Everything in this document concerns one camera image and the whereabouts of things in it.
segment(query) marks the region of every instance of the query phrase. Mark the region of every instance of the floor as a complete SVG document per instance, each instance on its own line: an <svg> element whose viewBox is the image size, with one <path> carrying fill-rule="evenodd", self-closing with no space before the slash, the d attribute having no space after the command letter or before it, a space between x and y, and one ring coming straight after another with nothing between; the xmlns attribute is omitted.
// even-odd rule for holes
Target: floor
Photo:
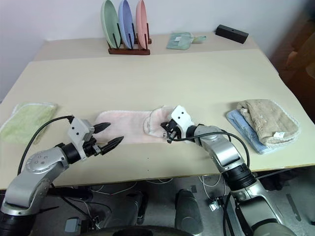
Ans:
<svg viewBox="0 0 315 236"><path fill-rule="evenodd" d="M218 176L207 176L204 178L205 183L212 185L218 179ZM135 184L135 182L126 182L120 184L110 184L103 186L103 192L116 192L126 189ZM101 186L93 186L92 189L99 189ZM107 196L94 193L93 202L104 203L112 209L115 208L121 199L128 193L136 190L146 191L149 194L149 203L146 210L144 225L161 225L174 226L175 219L175 194L180 189L196 190L194 193L198 201L200 212L202 215L204 232L203 236L218 236L222 233L222 209L214 212L209 209L208 198L204 193L203 185L198 177L182 177L175 178L166 184L153 184L147 181L140 181L129 191L117 194L115 196ZM224 193L223 179L220 180L216 187L206 187L210 196L221 196ZM272 201L276 203L282 212L287 225L298 236L315 235L315 226L309 222L315 220L315 167L303 168L299 171L298 177L288 180L281 191L268 192ZM291 195L293 204L289 203L288 196ZM74 202L78 207L86 211L84 204ZM296 206L295 213L291 205ZM69 207L62 200L56 197L47 197L43 208L59 206L58 209L40 214L33 228L33 236L73 236L78 233L64 232L65 221L71 217L83 218L76 210ZM104 206L91 205L91 210L104 210L108 216L109 210ZM243 235L239 226L236 226L235 235Z"/></svg>

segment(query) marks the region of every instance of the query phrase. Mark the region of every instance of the beige tabletop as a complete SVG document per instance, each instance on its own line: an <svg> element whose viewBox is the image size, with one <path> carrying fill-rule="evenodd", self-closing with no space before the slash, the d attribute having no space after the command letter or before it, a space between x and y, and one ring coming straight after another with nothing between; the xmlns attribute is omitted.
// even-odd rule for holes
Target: beige tabletop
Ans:
<svg viewBox="0 0 315 236"><path fill-rule="evenodd" d="M56 59L31 62L0 105L0 123L20 102L54 102L56 117L74 114L94 122L106 110L149 111L182 105L195 123L238 132L225 114L245 99L272 99L301 124L298 140L258 155L249 147L253 171L315 165L315 125L259 49L151 56ZM67 143L66 121L46 130L29 154ZM242 146L234 142L242 155ZM15 177L25 145L0 143L0 188ZM77 162L56 185L217 173L207 153L191 143L119 145L105 156Z"/></svg>

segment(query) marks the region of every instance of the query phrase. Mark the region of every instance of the cloth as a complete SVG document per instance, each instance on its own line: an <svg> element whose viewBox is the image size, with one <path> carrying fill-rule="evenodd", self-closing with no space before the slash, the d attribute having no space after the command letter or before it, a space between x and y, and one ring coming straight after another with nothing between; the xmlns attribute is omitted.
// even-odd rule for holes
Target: cloth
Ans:
<svg viewBox="0 0 315 236"><path fill-rule="evenodd" d="M165 130L160 126L168 121L173 107L163 106L154 111L106 111L95 120L95 124L110 122L102 132L94 134L99 143L124 136L122 144L160 143L166 141Z"/></svg>
<svg viewBox="0 0 315 236"><path fill-rule="evenodd" d="M11 117L0 128L0 138L9 143L28 144L34 133L54 115L53 103L21 103L15 106ZM43 129L34 140L37 144Z"/></svg>
<svg viewBox="0 0 315 236"><path fill-rule="evenodd" d="M276 150L276 148L267 147L259 141L257 133L247 123L238 110L228 112L226 118L259 154L262 155Z"/></svg>
<svg viewBox="0 0 315 236"><path fill-rule="evenodd" d="M245 100L237 104L237 110L268 147L288 145L301 132L298 122L271 100Z"/></svg>

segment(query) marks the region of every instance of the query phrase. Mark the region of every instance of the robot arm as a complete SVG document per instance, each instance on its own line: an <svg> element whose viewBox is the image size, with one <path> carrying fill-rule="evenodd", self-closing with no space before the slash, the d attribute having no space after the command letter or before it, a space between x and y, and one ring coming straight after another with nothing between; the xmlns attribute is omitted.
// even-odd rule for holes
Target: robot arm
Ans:
<svg viewBox="0 0 315 236"><path fill-rule="evenodd" d="M236 147L215 126L198 125L191 121L184 107L177 106L170 114L170 121L161 126L167 132L167 141L189 139L203 147L210 155L218 171L222 173L231 195L236 201L236 214L246 235L295 234L284 226L278 208L268 199L266 190L245 164Z"/></svg>
<svg viewBox="0 0 315 236"><path fill-rule="evenodd" d="M32 155L23 171L10 183L0 212L0 235L27 236L32 230L36 215L55 178L78 160L104 155L114 149L124 137L111 140L99 147L92 136L110 123L92 126L87 120L74 118L68 130L71 143L58 144L51 149Z"/></svg>

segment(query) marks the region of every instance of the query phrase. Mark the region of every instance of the pink plate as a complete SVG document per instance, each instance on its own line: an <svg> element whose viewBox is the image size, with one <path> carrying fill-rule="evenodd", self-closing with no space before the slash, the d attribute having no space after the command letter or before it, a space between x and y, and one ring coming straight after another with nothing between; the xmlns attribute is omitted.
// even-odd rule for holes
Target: pink plate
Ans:
<svg viewBox="0 0 315 236"><path fill-rule="evenodd" d="M138 41L144 49L146 48L146 40L147 38L148 43L148 28L147 28L147 12L146 6L144 5L143 0L138 2L136 8L136 24L137 24L137 33L138 33Z"/></svg>

